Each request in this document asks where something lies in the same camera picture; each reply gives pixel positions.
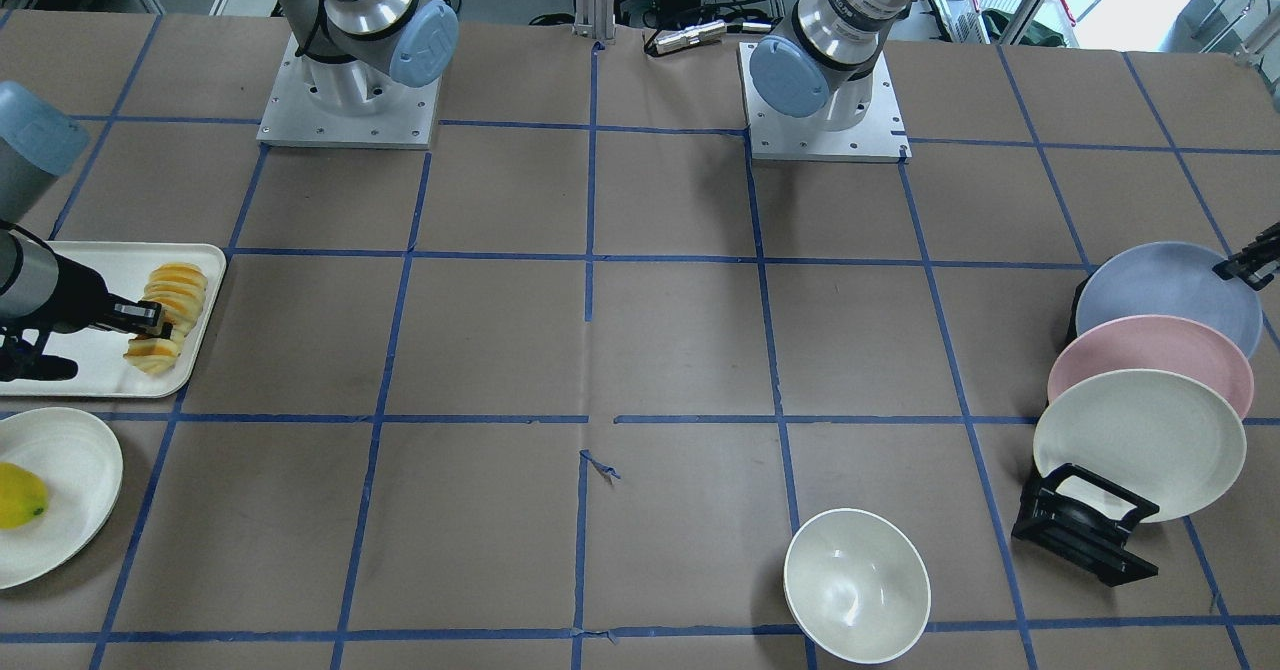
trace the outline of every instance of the blue tape line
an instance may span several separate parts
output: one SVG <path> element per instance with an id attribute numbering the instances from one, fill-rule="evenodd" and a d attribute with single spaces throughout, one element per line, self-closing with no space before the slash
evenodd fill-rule
<path id="1" fill-rule="evenodd" d="M 690 625 L 687 628 L 667 628 L 662 625 L 634 625 L 613 628 L 618 638 L 718 638 L 733 635 L 801 635 L 799 625 Z"/>
<path id="2" fill-rule="evenodd" d="M 97 633 L 0 633 L 0 644 L 88 644 Z"/>
<path id="3" fill-rule="evenodd" d="M 93 115 L 74 115 L 78 119 L 101 119 L 101 117 Z M 165 124 L 187 124 L 187 126 L 256 126 L 260 124 L 261 119 L 255 118 L 183 118 L 183 117 L 146 117 L 146 115 L 111 115 L 118 123 L 165 123 Z"/>
<path id="4" fill-rule="evenodd" d="M 115 105 L 111 106 L 111 114 L 109 115 L 105 127 L 102 127 L 102 132 L 97 136 L 97 142 L 93 143 L 93 151 L 90 152 L 88 160 L 84 163 L 84 168 L 76 179 L 76 184 L 72 186 L 70 195 L 67 196 L 67 202 L 63 204 L 63 209 L 58 213 L 58 219 L 54 220 L 54 228 L 49 233 L 49 240 L 58 240 L 58 234 L 63 232 L 63 225 L 67 224 L 67 218 L 72 213 L 72 206 L 76 205 L 76 200 L 79 199 L 79 193 L 84 187 L 84 181 L 88 179 L 88 174 L 93 169 L 93 163 L 97 160 L 99 154 L 102 151 L 102 146 L 106 143 L 106 136 L 111 133 L 114 118 L 120 114 L 124 99 L 128 97 L 129 90 L 133 87 L 133 81 L 138 77 L 138 70 L 142 68 L 142 60 L 146 59 L 147 51 L 151 49 L 151 42 L 156 37 L 156 31 L 160 29 L 160 19 L 163 18 L 164 15 L 156 15 L 155 20 L 152 20 L 151 29 L 147 32 L 146 40 L 142 41 L 141 50 L 138 50 L 138 56 L 134 58 L 133 67 L 129 69 L 128 77 L 124 78 L 124 87 L 122 87 L 119 95 L 115 96 Z"/>
<path id="5" fill-rule="evenodd" d="M 1179 147 L 1179 152 L 1190 152 L 1194 155 L 1280 155 L 1280 150 L 1243 150 L 1243 149 L 1222 149 L 1222 147 Z"/>
<path id="6" fill-rule="evenodd" d="M 626 132 L 641 135 L 719 135 L 727 137 L 744 137 L 746 129 L 732 128 L 644 128 L 635 126 L 596 126 L 600 132 Z"/>
<path id="7" fill-rule="evenodd" d="M 443 250 L 416 250 L 413 257 L 431 260 L 561 260 L 581 263 L 586 255 L 577 252 L 452 252 Z"/>
<path id="8" fill-rule="evenodd" d="M 102 666 L 102 656 L 106 653 L 106 642 L 115 626 L 115 616 L 120 611 L 120 601 L 124 600 L 124 588 L 129 583 L 133 573 L 133 561 L 138 556 L 138 546 L 142 543 L 142 532 L 147 527 L 151 516 L 151 505 L 155 502 L 156 488 L 160 487 L 160 473 L 164 470 L 165 460 L 169 457 L 169 447 L 173 446 L 173 436 L 178 429 L 178 418 L 182 415 L 182 404 L 187 400 L 187 387 L 178 391 L 173 410 L 169 411 L 169 423 L 165 425 L 164 437 L 160 438 L 160 447 L 156 450 L 155 465 L 151 468 L 151 477 L 147 478 L 147 488 L 142 493 L 142 503 L 138 506 L 138 518 L 133 520 L 133 534 L 129 535 L 129 544 L 124 551 L 124 560 L 120 562 L 120 573 L 115 579 L 115 588 L 111 591 L 111 600 L 106 606 L 106 616 L 102 619 L 102 629 L 93 642 L 93 656 L 88 669 L 99 670 Z"/>
<path id="9" fill-rule="evenodd" d="M 275 257 L 403 257 L 403 250 L 324 250 L 316 247 L 228 247 L 228 255 Z"/>
<path id="10" fill-rule="evenodd" d="M 778 374 L 778 351 L 773 337 L 773 309 L 769 304 L 768 265 L 764 261 L 764 233 L 760 229 L 760 205 L 755 192 L 755 174 L 751 172 L 751 140 L 742 136 L 746 163 L 746 199 L 751 209 L 751 238 L 755 242 L 755 274 L 760 283 L 760 313 L 764 316 L 764 346 L 769 354 L 769 387 L 773 391 L 773 416 L 778 424 L 778 448 L 782 453 L 782 482 L 787 491 L 787 516 L 791 532 L 800 529 L 800 510 L 796 503 L 795 469 L 791 464 L 791 433 L 787 430 L 786 411 L 782 407 L 782 378 Z"/>
<path id="11" fill-rule="evenodd" d="M 1219 615 L 1222 616 L 1222 620 L 1226 624 L 1226 635 L 1231 642 L 1231 647 L 1235 650 L 1235 658 L 1240 662 L 1240 670 L 1249 670 L 1249 658 L 1244 656 L 1244 646 L 1240 644 L 1240 635 L 1239 633 L 1235 633 L 1235 625 L 1231 624 L 1231 612 L 1226 609 L 1226 600 L 1222 597 L 1222 589 L 1217 584 L 1217 578 L 1213 576 L 1213 569 L 1210 566 L 1208 555 L 1204 553 L 1199 533 L 1196 532 L 1196 524 L 1192 523 L 1190 515 L 1183 516 L 1183 527 L 1187 528 L 1187 537 L 1190 538 L 1192 547 L 1196 550 L 1196 559 L 1201 564 L 1201 570 L 1204 574 L 1204 582 L 1208 583 L 1208 591 L 1213 593 Z"/>
<path id="12" fill-rule="evenodd" d="M 614 425 L 691 425 L 777 423 L 777 415 L 618 415 Z"/>
<path id="13" fill-rule="evenodd" d="M 1174 151 L 1174 158 L 1178 159 L 1178 165 L 1183 169 L 1183 174 L 1187 176 L 1187 182 L 1192 186 L 1192 192 L 1196 193 L 1196 200 L 1201 204 L 1201 209 L 1204 211 L 1204 217 L 1208 219 L 1210 227 L 1213 228 L 1213 234 L 1216 234 L 1217 241 L 1222 243 L 1222 250 L 1230 254 L 1231 247 L 1226 242 L 1226 236 L 1222 234 L 1222 229 L 1217 225 L 1217 220 L 1213 219 L 1213 214 L 1208 209 L 1208 202 L 1204 201 L 1204 193 L 1201 192 L 1199 186 L 1196 183 L 1196 178 L 1192 177 L 1192 169 L 1187 165 L 1187 159 L 1183 158 L 1181 151 L 1178 149 L 1178 143 L 1174 142 L 1174 136 L 1169 132 L 1169 127 L 1165 126 L 1165 119 L 1160 117 L 1160 110 L 1156 110 L 1156 101 L 1153 101 L 1151 99 L 1151 94 L 1147 92 L 1147 86 L 1143 85 L 1142 78 L 1138 76 L 1138 68 L 1134 67 L 1128 53 L 1121 53 L 1120 56 L 1124 58 L 1124 64 L 1129 68 L 1129 74 L 1133 76 L 1133 82 L 1138 85 L 1138 91 L 1142 94 L 1142 99 L 1147 101 L 1147 108 L 1151 110 L 1151 115 L 1156 119 L 1156 124 L 1160 126 L 1160 132 L 1165 136 L 1165 140 L 1169 142 L 1169 147 Z"/>
<path id="14" fill-rule="evenodd" d="M 417 197 L 413 200 L 413 218 L 410 220 L 408 243 L 406 251 L 417 250 L 417 236 L 422 232 L 422 208 L 426 205 L 426 183 L 431 177 L 431 154 L 422 156 L 422 172 L 417 182 Z"/>
<path id="15" fill-rule="evenodd" d="M 429 158 L 422 160 L 422 173 L 419 182 L 419 199 L 426 192 L 426 176 L 430 170 Z M 416 238 L 421 214 L 415 214 L 411 220 L 410 238 Z M 360 493 L 360 510 L 356 514 L 356 533 L 351 542 L 351 560 L 347 565 L 347 583 L 342 591 L 342 606 L 338 610 L 338 639 L 333 643 L 333 656 L 329 661 L 330 670 L 340 670 L 344 648 L 344 635 L 351 623 L 351 605 L 356 596 L 356 579 L 360 573 L 360 557 L 365 547 L 365 528 L 369 523 L 369 505 L 374 497 L 374 478 L 378 474 L 378 453 L 381 447 L 383 424 L 387 416 L 387 397 L 390 395 L 392 373 L 396 369 L 396 348 L 399 346 L 401 323 L 404 319 L 404 301 L 408 296 L 408 283 L 413 272 L 413 256 L 404 252 L 401 266 L 399 286 L 396 291 L 396 310 L 392 313 L 392 328 L 387 338 L 387 361 L 383 365 L 383 379 L 378 387 L 378 404 L 374 409 L 374 427 L 369 434 L 369 468 L 365 470 L 364 491 Z"/>
<path id="16" fill-rule="evenodd" d="M 568 638 L 570 630 L 566 628 L 348 630 L 346 634 L 348 643 L 375 641 L 563 641 Z"/>
<path id="17" fill-rule="evenodd" d="M 589 415 L 385 415 L 384 423 L 420 423 L 420 424 L 517 424 L 531 425 L 544 423 L 549 425 L 585 425 L 590 421 Z"/>
<path id="18" fill-rule="evenodd" d="M 600 473 L 602 475 L 608 475 L 608 477 L 611 477 L 611 478 L 613 478 L 616 480 L 621 480 L 622 479 L 622 475 L 618 474 L 618 471 L 614 470 L 612 466 L 605 465 L 604 462 L 600 462 L 599 460 L 595 460 L 595 457 L 591 457 L 591 451 L 590 450 L 581 450 L 581 451 L 579 451 L 579 455 L 581 455 L 584 460 L 589 461 L 591 464 L 591 466 L 595 468 L 595 471 Z"/>
<path id="19" fill-rule="evenodd" d="M 910 137 L 911 142 L 922 145 L 986 145 L 988 147 L 1036 147 L 1025 140 L 968 140 L 964 137 Z"/>
<path id="20" fill-rule="evenodd" d="M 593 255 L 598 263 L 707 263 L 717 265 L 746 265 L 755 257 L 733 255 Z"/>
<path id="21" fill-rule="evenodd" d="M 897 172 L 899 178 L 902 182 L 902 191 L 906 195 L 906 205 L 911 214 L 911 224 L 914 224 L 915 228 L 915 241 L 920 246 L 920 259 L 924 260 L 924 275 L 929 283 L 929 295 L 933 298 L 933 310 L 937 314 L 938 329 L 942 333 L 942 346 L 947 354 L 947 365 L 951 370 L 951 382 L 955 386 L 956 401 L 959 401 L 960 413 L 964 415 L 965 434 L 969 437 L 969 450 L 973 452 L 974 465 L 978 470 L 978 479 L 982 482 L 982 492 L 987 500 L 987 512 L 991 515 L 991 527 L 996 534 L 996 547 L 1000 548 L 1000 560 L 1005 566 L 1005 579 L 1009 582 L 1009 593 L 1014 605 L 1014 616 L 1018 621 L 1018 633 L 1023 639 L 1023 652 L 1027 653 L 1028 667 L 1030 670 L 1037 670 L 1038 664 L 1036 661 L 1036 650 L 1032 646 L 1030 629 L 1027 625 L 1027 611 L 1023 607 L 1023 597 L 1018 587 L 1018 575 L 1014 571 L 1014 557 L 1011 556 L 1009 544 L 1005 541 L 1005 529 L 1000 521 L 1000 509 L 996 503 L 996 493 L 991 486 L 991 477 L 987 474 L 987 461 L 983 459 L 982 445 L 978 442 L 978 429 L 974 428 L 973 415 L 969 411 L 969 400 L 965 396 L 964 382 L 960 378 L 960 364 L 956 360 L 955 345 L 951 342 L 951 331 L 947 328 L 946 311 L 942 307 L 942 295 L 938 292 L 938 282 L 933 274 L 933 264 L 929 259 L 929 247 L 924 241 L 924 227 L 920 224 L 920 215 L 915 205 L 915 195 L 911 192 L 911 181 L 908 177 L 906 165 L 900 164 L 897 167 Z"/>
<path id="22" fill-rule="evenodd" d="M 602 50 L 604 50 L 604 45 L 600 42 L 591 46 L 591 109 L 586 149 L 586 263 L 582 270 L 582 320 L 586 323 L 590 323 L 595 316 L 595 169 L 596 141 L 599 138 Z"/>
<path id="23" fill-rule="evenodd" d="M 124 99 L 129 96 L 129 90 L 133 88 L 133 81 L 138 78 L 138 72 L 142 69 L 142 60 L 146 60 L 147 51 L 151 50 L 151 42 L 156 38 L 156 32 L 160 29 L 160 23 L 163 20 L 164 15 L 156 15 L 156 19 L 151 23 L 147 38 L 142 41 L 142 49 L 138 50 L 138 56 L 133 60 L 133 68 L 129 69 L 129 76 L 124 78 L 124 87 L 120 88 L 120 95 L 115 99 L 115 105 L 111 106 L 113 118 L 119 117 L 120 109 L 124 108 Z"/>
<path id="24" fill-rule="evenodd" d="M 465 128 L 516 128 L 516 129 L 591 129 L 590 126 L 579 123 L 522 123 L 516 120 L 440 120 L 442 126 L 456 126 Z"/>
<path id="25" fill-rule="evenodd" d="M 1000 56 L 1000 64 L 1005 68 L 1005 77 L 1009 78 L 1009 86 L 1012 88 L 1014 97 L 1018 100 L 1018 109 L 1023 114 L 1023 120 L 1027 122 L 1027 132 L 1030 133 L 1032 142 L 1036 143 L 1036 151 L 1041 158 L 1044 174 L 1048 177 L 1048 184 L 1053 188 L 1053 197 L 1057 199 L 1057 206 L 1062 211 L 1062 219 L 1066 220 L 1066 229 L 1071 233 L 1071 242 L 1075 243 L 1075 251 L 1080 255 L 1080 263 L 1088 265 L 1089 255 L 1084 251 L 1084 243 L 1080 242 L 1080 233 L 1075 232 L 1075 222 L 1071 220 L 1071 210 L 1066 206 L 1066 197 L 1062 196 L 1062 188 L 1057 184 L 1057 176 L 1053 174 L 1053 168 L 1048 161 L 1048 155 L 1044 154 L 1044 145 L 1041 142 L 1039 133 L 1036 132 L 1036 124 L 1032 122 L 1032 114 L 1027 109 L 1027 101 L 1023 99 L 1023 92 L 1018 87 L 1018 79 L 1014 78 L 1014 70 L 1009 67 L 1009 58 L 1005 56 L 1005 49 L 997 45 L 996 54 Z"/>
<path id="26" fill-rule="evenodd" d="M 585 453 L 577 459 L 577 519 L 573 529 L 573 626 L 581 628 L 586 596 L 586 466 Z M 570 653 L 571 670 L 581 670 L 582 637 L 573 637 Z"/>
<path id="27" fill-rule="evenodd" d="M 314 424 L 356 424 L 371 423 L 371 415 L 306 415 L 269 413 L 183 413 L 178 418 L 183 423 L 314 423 Z"/>
<path id="28" fill-rule="evenodd" d="M 257 147 L 257 163 L 253 164 L 253 174 L 248 178 L 248 188 L 244 191 L 244 200 L 241 202 L 239 214 L 236 215 L 236 225 L 232 228 L 232 237 L 227 241 L 227 249 L 234 251 L 236 246 L 239 245 L 239 236 L 244 231 L 244 220 L 248 218 L 248 208 L 253 204 L 253 196 L 257 193 L 257 183 L 262 178 L 262 168 L 266 167 L 266 156 L 270 154 L 270 145 L 259 145 Z"/>

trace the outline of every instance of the blue tape piece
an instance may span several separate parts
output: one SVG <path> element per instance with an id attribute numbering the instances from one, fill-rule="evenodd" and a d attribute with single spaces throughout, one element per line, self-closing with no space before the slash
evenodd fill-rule
<path id="1" fill-rule="evenodd" d="M 406 251 L 417 250 L 417 237 L 422 232 L 422 208 L 426 205 L 426 186 L 431 177 L 431 154 L 422 156 L 422 173 L 417 182 L 417 199 L 413 201 L 413 219 L 410 223 L 408 243 Z"/>
<path id="2" fill-rule="evenodd" d="M 241 210 L 236 215 L 236 225 L 232 228 L 232 237 L 227 241 L 227 249 L 234 250 L 239 245 L 239 236 L 244 231 L 244 220 L 248 219 L 248 208 L 253 204 L 253 196 L 257 193 L 257 183 L 262 178 L 262 168 L 266 167 L 266 156 L 270 154 L 270 145 L 259 145 L 257 147 L 257 163 L 253 164 L 253 174 L 248 178 L 248 188 L 244 191 L 244 200 L 241 202 Z"/>
<path id="3" fill-rule="evenodd" d="M 599 473 L 602 475 L 605 475 L 608 478 L 613 478 L 614 480 L 621 480 L 622 479 L 622 475 L 618 474 L 617 470 L 614 470 L 613 468 L 605 465 L 604 462 L 600 462 L 599 460 L 595 460 L 595 457 L 591 457 L 591 451 L 590 450 L 581 450 L 581 451 L 579 451 L 579 455 L 581 455 L 584 460 L 589 461 L 591 464 L 591 466 L 595 468 L 596 473 Z"/>
<path id="4" fill-rule="evenodd" d="M 573 626 L 584 625 L 586 596 L 586 466 L 588 460 L 580 455 L 577 459 L 577 518 L 573 530 Z M 581 662 L 582 638 L 573 638 L 573 655 Z"/>
<path id="5" fill-rule="evenodd" d="M 522 123 L 517 120 L 440 120 L 442 126 L 465 128 L 516 128 L 516 129 L 576 129 L 589 131 L 590 126 L 579 123 Z"/>
<path id="6" fill-rule="evenodd" d="M 228 247 L 228 255 L 274 257 L 403 257 L 403 250 L 324 250 L 316 247 Z"/>
<path id="7" fill-rule="evenodd" d="M 1194 155 L 1280 155 L 1280 150 L 1235 150 L 1222 147 L 1179 147 L 1178 151 L 1190 152 Z"/>
<path id="8" fill-rule="evenodd" d="M 1213 219 L 1213 214 L 1208 209 L 1208 202 L 1204 201 L 1204 193 L 1201 192 L 1199 186 L 1196 183 L 1196 178 L 1192 177 L 1192 169 L 1187 165 L 1187 159 L 1183 158 L 1181 151 L 1178 149 L 1178 143 L 1174 142 L 1174 136 L 1169 132 L 1169 127 L 1165 126 L 1165 119 L 1160 117 L 1160 110 L 1156 110 L 1156 101 L 1153 101 L 1151 99 L 1151 94 L 1147 92 L 1147 86 L 1143 85 L 1142 78 L 1138 76 L 1138 68 L 1134 67 L 1128 53 L 1121 53 L 1120 56 L 1124 58 L 1124 64 L 1129 68 L 1129 74 L 1133 76 L 1133 82 L 1138 86 L 1138 92 L 1140 92 L 1142 99 L 1147 101 L 1147 108 L 1151 110 L 1151 115 L 1156 119 L 1156 124 L 1160 126 L 1160 132 L 1169 142 L 1169 147 L 1174 151 L 1174 156 L 1178 158 L 1178 165 L 1183 169 L 1183 174 L 1187 176 L 1187 182 L 1192 186 L 1196 201 L 1199 202 L 1201 210 L 1204 211 L 1204 218 L 1208 219 L 1210 227 L 1213 228 L 1213 234 L 1217 236 L 1217 241 L 1222 243 L 1222 250 L 1230 255 L 1231 246 L 1228 245 L 1226 236 L 1222 234 L 1222 228 L 1220 228 L 1217 220 Z"/>
<path id="9" fill-rule="evenodd" d="M 618 415 L 614 425 L 694 425 L 777 423 L 777 415 Z"/>
<path id="10" fill-rule="evenodd" d="M 1204 582 L 1208 584 L 1208 592 L 1212 593 L 1213 603 L 1217 606 L 1217 612 L 1222 616 L 1222 620 L 1226 624 L 1226 635 L 1230 638 L 1231 647 L 1235 650 L 1235 658 L 1240 662 L 1240 670 L 1249 670 L 1249 658 L 1244 656 L 1244 646 L 1240 644 L 1240 635 L 1239 633 L 1235 633 L 1235 625 L 1231 624 L 1231 612 L 1226 609 L 1226 598 L 1222 597 L 1222 589 L 1219 587 L 1217 579 L 1213 576 L 1213 569 L 1210 566 L 1208 555 L 1204 553 L 1199 533 L 1196 532 L 1196 524 L 1192 523 L 1189 515 L 1183 518 L 1183 527 L 1187 528 L 1187 537 L 1190 538 L 1192 547 L 1196 550 L 1196 559 L 1201 564 L 1201 570 L 1204 574 Z"/>
<path id="11" fill-rule="evenodd" d="M 584 630 L 582 628 L 570 628 L 568 634 L 572 638 L 604 638 L 613 644 L 618 644 L 618 637 L 613 634 L 613 630 Z"/>
<path id="12" fill-rule="evenodd" d="M 1062 196 L 1062 188 L 1057 184 L 1057 176 L 1053 174 L 1053 168 L 1050 165 L 1048 155 L 1044 154 L 1044 145 L 1041 142 L 1039 133 L 1036 132 L 1036 124 L 1032 122 L 1032 114 L 1027 109 L 1027 101 L 1023 99 L 1023 92 L 1018 87 L 1018 79 L 1014 78 L 1014 70 L 1009 67 L 1009 58 L 1005 56 L 1005 50 L 1000 45 L 996 46 L 996 54 L 1000 56 L 1000 64 L 1005 68 L 1005 77 L 1009 78 L 1009 86 L 1014 91 L 1014 97 L 1018 100 L 1018 109 L 1021 111 L 1023 120 L 1027 123 L 1027 132 L 1030 133 L 1032 141 L 1036 143 L 1036 151 L 1039 154 L 1044 174 L 1048 177 L 1048 184 L 1053 188 L 1053 196 L 1057 199 L 1057 206 L 1062 210 L 1062 219 L 1066 220 L 1066 229 L 1071 234 L 1071 242 L 1075 243 L 1075 251 L 1080 255 L 1080 263 L 1088 264 L 1089 255 L 1084 251 L 1084 243 L 1080 242 L 1080 233 L 1075 232 L 1075 223 L 1071 220 L 1071 211 L 1066 206 L 1066 197 Z"/>
<path id="13" fill-rule="evenodd" d="M 782 406 L 782 378 L 778 374 L 778 350 L 773 341 L 773 309 L 769 304 L 768 265 L 764 261 L 764 233 L 760 229 L 760 204 L 755 192 L 755 174 L 751 169 L 751 140 L 742 136 L 746 163 L 746 199 L 751 209 L 751 238 L 755 243 L 755 274 L 760 283 L 760 314 L 764 318 L 764 346 L 769 355 L 769 387 L 773 391 L 773 416 L 778 424 L 778 450 L 782 453 L 782 482 L 787 491 L 787 516 L 791 533 L 800 529 L 800 510 L 796 503 L 795 469 L 791 464 L 791 433 L 787 430 L 786 411 Z"/>
<path id="14" fill-rule="evenodd" d="M 600 132 L 630 132 L 644 135 L 722 135 L 727 137 L 745 137 L 746 128 L 643 128 L 635 126 L 596 126 Z"/>
<path id="15" fill-rule="evenodd" d="M 120 601 L 124 600 L 124 588 L 129 584 L 129 574 L 133 573 L 133 561 L 138 556 L 138 546 L 142 543 L 142 532 L 147 527 L 151 516 L 151 505 L 155 502 L 156 488 L 160 487 L 160 473 L 164 470 L 165 460 L 169 457 L 169 447 L 173 446 L 173 436 L 178 429 L 178 418 L 182 416 L 182 405 L 187 400 L 187 388 L 183 386 L 174 397 L 173 410 L 169 411 L 169 423 L 165 425 L 164 437 L 160 438 L 160 447 L 156 450 L 155 465 L 151 468 L 151 477 L 147 478 L 147 488 L 142 493 L 142 503 L 138 506 L 138 518 L 133 520 L 133 534 L 129 535 L 129 544 L 124 550 L 124 560 L 120 562 L 120 573 L 115 579 L 115 588 L 111 591 L 111 600 L 106 605 L 106 616 L 102 619 L 102 629 L 93 643 L 93 656 L 90 660 L 88 670 L 100 670 L 102 656 L 106 653 L 106 642 L 115 626 L 115 615 L 120 611 Z"/>
<path id="16" fill-rule="evenodd" d="M 105 119 L 95 118 L 93 115 L 77 115 L 77 119 Z M 183 117 L 146 117 L 146 115 L 119 115 L 111 117 L 118 123 L 168 123 L 168 124 L 187 124 L 187 126 L 259 126 L 262 124 L 260 118 L 183 118 Z"/>
<path id="17" fill-rule="evenodd" d="M 911 214 L 911 224 L 915 228 L 915 241 L 920 247 L 920 259 L 924 260 L 924 275 L 929 283 L 929 295 L 933 298 L 933 310 L 937 314 L 938 329 L 942 333 L 942 346 L 947 354 L 947 365 L 951 370 L 951 382 L 956 389 L 956 401 L 959 401 L 960 413 L 964 415 L 965 434 L 969 437 L 969 450 L 973 452 L 974 465 L 978 470 L 978 479 L 982 482 L 982 492 L 987 500 L 987 512 L 991 515 L 991 527 L 996 534 L 996 547 L 1000 548 L 1000 559 L 1005 566 L 1005 579 L 1009 582 L 1009 593 L 1014 605 L 1014 616 L 1018 621 L 1018 633 L 1023 641 L 1023 652 L 1027 655 L 1028 667 L 1030 670 L 1038 670 L 1039 665 L 1036 661 L 1036 650 L 1032 646 L 1030 629 L 1027 625 L 1027 611 L 1023 607 L 1023 597 L 1018 587 L 1018 575 L 1014 571 L 1014 557 L 1009 551 L 1009 543 L 1005 541 L 1004 527 L 1000 521 L 1000 509 L 996 505 L 996 493 L 992 489 L 991 477 L 987 474 L 987 461 L 983 459 L 982 445 L 978 442 L 978 432 L 974 428 L 973 418 L 969 413 L 969 400 L 965 397 L 964 382 L 960 378 L 960 364 L 956 360 L 955 345 L 951 342 L 951 332 L 947 328 L 947 318 L 942 307 L 942 295 L 938 292 L 938 282 L 933 274 L 933 265 L 929 259 L 929 247 L 924 241 L 924 227 L 920 224 L 920 214 L 915 205 L 915 195 L 911 192 L 911 181 L 908 177 L 906 165 L 900 164 L 897 167 L 897 172 L 899 178 L 902 182 L 902 191 L 906 195 L 906 205 Z"/>
<path id="18" fill-rule="evenodd" d="M 686 628 L 667 628 L 663 625 L 631 625 L 613 628 L 617 638 L 719 638 L 736 635 L 803 635 L 799 625 L 690 625 Z"/>
<path id="19" fill-rule="evenodd" d="M 444 250 L 416 250 L 413 257 L 433 260 L 559 260 L 581 263 L 586 255 L 576 252 L 452 252 Z"/>
<path id="20" fill-rule="evenodd" d="M 591 46 L 591 109 L 590 135 L 586 149 L 586 264 L 582 275 L 582 320 L 591 322 L 595 316 L 595 169 L 596 142 L 599 140 L 600 108 L 600 53 L 604 45 Z"/>
<path id="21" fill-rule="evenodd" d="M 372 415 L 306 415 L 266 413 L 182 413 L 183 423 L 314 423 L 314 424 L 357 424 L 371 423 Z"/>
<path id="22" fill-rule="evenodd" d="M 745 265 L 755 263 L 755 257 L 733 255 L 593 255 L 598 263 L 707 263 L 716 265 Z"/>
<path id="23" fill-rule="evenodd" d="M 531 425 L 544 423 L 549 425 L 585 425 L 591 419 L 589 415 L 384 415 L 384 423 L 420 423 L 420 424 L 516 424 Z"/>

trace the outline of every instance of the equipment in background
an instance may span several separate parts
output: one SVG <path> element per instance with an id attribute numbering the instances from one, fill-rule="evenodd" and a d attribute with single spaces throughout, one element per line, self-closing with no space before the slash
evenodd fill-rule
<path id="1" fill-rule="evenodd" d="M 279 0 L 293 37 L 257 140 L 296 147 L 426 149 L 458 42 L 443 0 Z"/>
<path id="2" fill-rule="evenodd" d="M 54 252 L 18 227 L 88 145 L 88 133 L 15 82 L 0 82 L 0 380 L 64 380 L 78 368 L 44 355 L 50 333 L 97 328 L 170 337 L 157 302 L 113 295 L 92 268 Z M 24 334 L 35 333 L 28 341 Z"/>
<path id="3" fill-rule="evenodd" d="M 796 0 L 758 44 L 740 46 L 751 155 L 896 163 L 910 158 L 881 54 L 913 0 Z"/>

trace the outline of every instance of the white bowl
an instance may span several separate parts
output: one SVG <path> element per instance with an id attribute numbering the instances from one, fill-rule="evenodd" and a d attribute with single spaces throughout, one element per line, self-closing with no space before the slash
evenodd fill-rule
<path id="1" fill-rule="evenodd" d="M 920 639 L 929 574 L 911 541 L 865 510 L 828 510 L 800 527 L 782 569 L 787 606 L 819 647 L 850 662 L 888 662 Z"/>

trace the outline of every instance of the metal connector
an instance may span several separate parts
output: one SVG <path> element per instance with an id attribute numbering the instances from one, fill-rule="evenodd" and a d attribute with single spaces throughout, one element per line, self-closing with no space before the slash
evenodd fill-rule
<path id="1" fill-rule="evenodd" d="M 680 32 L 673 32 L 653 44 L 649 54 L 660 58 L 680 50 L 687 50 L 699 45 L 716 42 L 728 32 L 728 23 L 724 20 L 712 20 L 700 26 L 691 26 Z"/>

